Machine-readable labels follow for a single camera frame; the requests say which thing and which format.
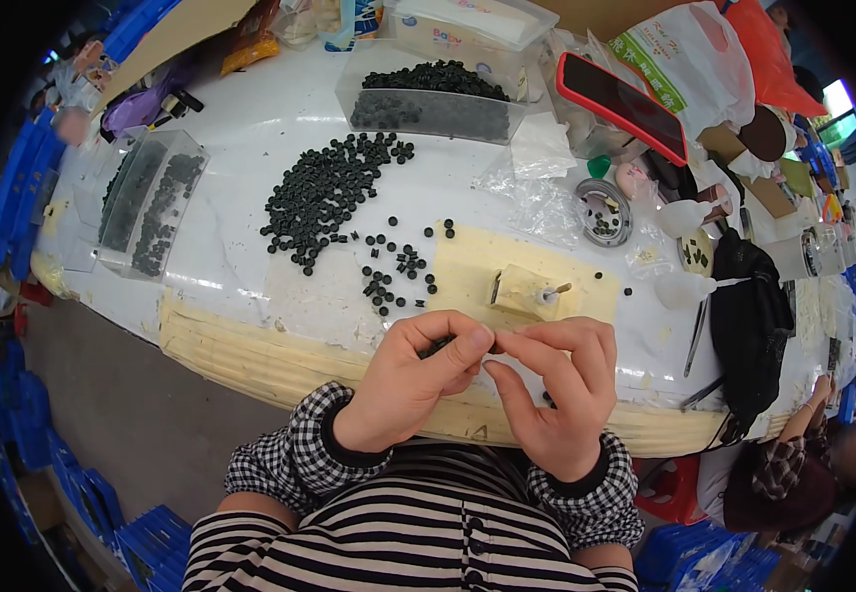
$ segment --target red plastic bag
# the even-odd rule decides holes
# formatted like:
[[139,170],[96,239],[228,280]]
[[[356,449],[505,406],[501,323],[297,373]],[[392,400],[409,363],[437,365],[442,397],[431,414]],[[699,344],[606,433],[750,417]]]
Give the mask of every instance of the red plastic bag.
[[[715,0],[718,8],[723,0]],[[757,102],[772,105],[804,117],[826,114],[825,107],[796,83],[792,64],[783,50],[783,41],[774,22],[758,0],[740,0],[724,14],[737,31],[753,70]]]

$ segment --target red phone case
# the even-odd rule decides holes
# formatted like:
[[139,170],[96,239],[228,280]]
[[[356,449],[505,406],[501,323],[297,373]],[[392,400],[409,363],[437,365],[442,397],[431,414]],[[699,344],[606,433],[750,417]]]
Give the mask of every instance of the red phone case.
[[[557,90],[557,92],[560,93],[561,97],[563,97],[567,101],[573,101],[577,105],[584,107],[584,108],[588,109],[589,111],[592,111],[595,114],[597,114],[597,115],[599,115],[605,119],[608,119],[609,121],[611,121],[611,123],[617,125],[618,127],[622,128],[623,130],[628,132],[629,134],[632,134],[633,136],[635,136],[638,139],[645,142],[650,148],[655,149],[658,152],[660,152],[665,158],[667,158],[669,161],[671,161],[671,163],[673,165],[675,165],[677,167],[683,167],[687,164],[687,142],[684,139],[684,127],[681,125],[681,121],[678,119],[678,117],[674,116],[673,112],[669,111],[665,107],[662,107],[661,104],[659,104],[658,101],[656,101],[655,99],[648,97],[649,101],[653,102],[655,105],[657,105],[662,111],[666,112],[668,115],[674,117],[675,120],[678,122],[678,126],[681,128],[681,143],[684,147],[684,151],[683,151],[684,154],[678,154],[674,150],[666,148],[664,144],[662,144],[661,142],[656,140],[654,137],[652,137],[651,134],[649,134],[645,130],[641,129],[640,127],[638,127],[637,125],[635,125],[631,121],[628,121],[622,115],[620,115],[616,112],[613,112],[609,108],[605,107],[604,105],[601,105],[600,103],[598,103],[596,101],[592,101],[588,97],[584,97],[583,95],[576,93],[576,92],[570,90],[569,88],[567,88],[566,85],[564,84],[564,66],[566,65],[566,57],[570,56],[570,55],[574,56],[574,59],[578,58],[578,59],[585,60],[585,58],[583,58],[582,56],[579,56],[579,55],[574,54],[574,53],[570,53],[569,51],[565,52],[564,54],[562,54],[560,56],[560,62],[557,64],[557,72],[556,72],[556,90]],[[605,72],[609,76],[616,78],[622,84],[625,84],[626,86],[630,86],[631,88],[635,88],[634,86],[631,86],[630,84],[628,84],[627,82],[622,80],[622,78],[617,77],[614,74],[612,74],[609,70],[606,70],[605,68],[603,68],[599,65],[595,65],[592,62],[589,62],[589,64],[593,65],[594,67],[599,68],[600,70],[602,70],[603,72]],[[637,92],[641,93],[642,95],[645,95],[645,93],[643,93],[641,90],[639,90],[637,88],[635,88],[635,90]]]

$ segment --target white table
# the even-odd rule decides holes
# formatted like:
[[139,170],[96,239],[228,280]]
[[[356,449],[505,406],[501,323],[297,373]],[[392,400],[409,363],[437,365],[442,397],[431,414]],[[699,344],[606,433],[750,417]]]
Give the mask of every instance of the white table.
[[[350,240],[329,248],[317,261],[315,274],[304,278],[286,254],[269,256],[268,241],[257,232],[266,224],[263,205],[282,172],[304,150],[323,148],[330,138],[343,138],[350,131],[332,92],[346,59],[345,54],[327,53],[314,45],[302,53],[284,48],[278,56],[225,78],[217,77],[217,61],[203,65],[188,91],[206,105],[205,110],[161,128],[186,130],[211,156],[174,237],[162,283],[122,279],[96,264],[90,272],[64,270],[66,287],[86,306],[154,344],[158,302],[171,287],[215,314],[262,327],[282,324],[305,337],[371,351],[387,327],[360,293],[359,268],[370,262],[371,247]],[[360,207],[341,232],[355,228],[363,237],[383,232],[399,246],[412,243],[429,261],[427,271],[434,240],[424,239],[422,228],[438,219],[450,217],[458,224],[537,242],[508,225],[510,200],[471,188],[472,180],[503,147],[447,137],[401,137],[415,143],[416,159],[403,167],[384,167],[376,184],[379,197]],[[79,176],[92,158],[87,148],[67,149],[51,202],[54,207],[72,200],[73,185],[82,183]],[[585,171],[584,163],[571,174],[577,171]],[[386,223],[390,215],[399,219],[395,228]],[[55,235],[41,237],[38,250],[54,260],[76,259],[73,266],[87,269],[90,266],[83,263],[90,261],[93,247],[75,239],[76,220],[75,209],[67,208]],[[650,283],[630,275],[624,258],[630,248],[630,244],[600,248],[580,237],[571,254],[618,276],[623,288],[634,290],[632,296],[620,292],[616,306],[619,398],[678,407],[719,375],[709,326],[685,379],[682,371],[696,309],[672,312],[662,307]],[[677,248],[669,250],[669,256],[680,268]],[[396,293],[404,295],[404,290],[399,287]],[[414,297],[426,296],[409,301]],[[412,306],[391,310],[388,323],[419,311]],[[762,417],[799,405],[823,363],[824,358],[808,355],[790,340],[780,397]],[[718,409],[719,400],[711,397],[699,408]],[[751,436],[765,431],[765,422],[758,420]]]

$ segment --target smartphone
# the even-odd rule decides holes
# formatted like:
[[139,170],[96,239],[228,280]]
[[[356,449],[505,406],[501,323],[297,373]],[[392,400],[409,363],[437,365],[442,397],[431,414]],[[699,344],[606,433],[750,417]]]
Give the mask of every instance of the smartphone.
[[608,119],[675,166],[687,164],[678,117],[611,72],[567,51],[557,65],[556,89],[564,99]]

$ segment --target gray floor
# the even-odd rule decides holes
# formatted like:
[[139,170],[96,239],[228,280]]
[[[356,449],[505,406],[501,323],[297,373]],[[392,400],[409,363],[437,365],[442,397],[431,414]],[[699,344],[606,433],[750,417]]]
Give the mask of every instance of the gray floor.
[[[54,428],[81,466],[112,484],[127,522],[159,504],[190,524],[213,512],[234,447],[289,417],[205,380],[78,302],[28,311],[27,366],[49,391]],[[643,517],[646,535],[662,524]]]

